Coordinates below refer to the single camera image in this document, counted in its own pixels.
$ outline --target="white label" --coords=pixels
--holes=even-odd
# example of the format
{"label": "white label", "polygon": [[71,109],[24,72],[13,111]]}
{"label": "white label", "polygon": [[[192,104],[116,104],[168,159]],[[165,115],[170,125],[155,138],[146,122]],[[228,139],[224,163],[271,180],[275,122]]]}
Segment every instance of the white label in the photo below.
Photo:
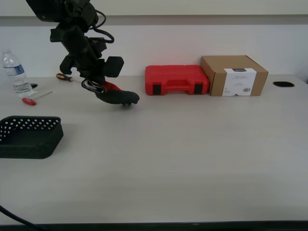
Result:
{"label": "white label", "polygon": [[252,68],[225,69],[227,72],[222,96],[251,95],[257,72]]}
{"label": "white label", "polygon": [[16,67],[5,67],[4,70],[8,76],[18,76],[25,72],[21,65]]}

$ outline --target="red screwdriver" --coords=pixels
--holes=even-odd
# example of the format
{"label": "red screwdriver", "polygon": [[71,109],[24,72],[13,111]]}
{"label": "red screwdriver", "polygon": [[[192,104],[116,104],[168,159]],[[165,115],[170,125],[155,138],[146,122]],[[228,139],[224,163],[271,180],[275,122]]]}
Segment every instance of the red screwdriver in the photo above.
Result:
{"label": "red screwdriver", "polygon": [[38,97],[36,97],[36,98],[34,98],[34,99],[23,98],[22,101],[23,101],[25,104],[28,104],[28,105],[30,105],[30,106],[35,106],[35,105],[37,105],[37,103],[36,103],[34,100],[36,100],[36,99],[38,99],[38,98],[41,98],[41,97],[43,97],[43,96],[45,96],[45,95],[49,95],[49,94],[51,94],[51,93],[52,93],[52,91],[51,91],[51,92],[48,92],[48,93],[46,93],[46,94],[43,94],[43,95],[41,95],[41,96],[38,96]]}

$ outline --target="black basket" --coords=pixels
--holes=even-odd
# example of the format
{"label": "black basket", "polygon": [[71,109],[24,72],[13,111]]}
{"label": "black basket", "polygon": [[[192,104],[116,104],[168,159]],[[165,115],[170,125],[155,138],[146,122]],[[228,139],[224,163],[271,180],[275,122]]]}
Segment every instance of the black basket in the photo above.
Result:
{"label": "black basket", "polygon": [[7,117],[0,121],[0,158],[47,158],[62,137],[58,117]]}

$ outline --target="red plastic case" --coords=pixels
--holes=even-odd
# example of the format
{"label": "red plastic case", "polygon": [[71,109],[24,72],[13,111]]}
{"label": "red plastic case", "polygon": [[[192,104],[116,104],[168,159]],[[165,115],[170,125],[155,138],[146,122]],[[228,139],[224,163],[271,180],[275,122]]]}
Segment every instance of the red plastic case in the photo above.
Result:
{"label": "red plastic case", "polygon": [[209,81],[198,65],[148,66],[145,69],[145,92],[166,95],[168,91],[207,94]]}

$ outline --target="red handle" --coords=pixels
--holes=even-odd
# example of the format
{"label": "red handle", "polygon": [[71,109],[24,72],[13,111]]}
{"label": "red handle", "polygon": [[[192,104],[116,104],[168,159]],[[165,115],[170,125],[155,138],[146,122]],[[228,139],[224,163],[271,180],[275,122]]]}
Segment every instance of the red handle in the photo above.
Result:
{"label": "red handle", "polygon": [[190,90],[191,84],[185,79],[175,79],[169,80],[166,82],[166,91],[173,91],[173,90]]}
{"label": "red handle", "polygon": [[25,104],[28,104],[28,105],[30,105],[30,106],[35,106],[35,105],[37,105],[37,103],[36,103],[34,100],[32,100],[32,99],[23,98],[22,100],[23,100],[23,102],[24,102]]}

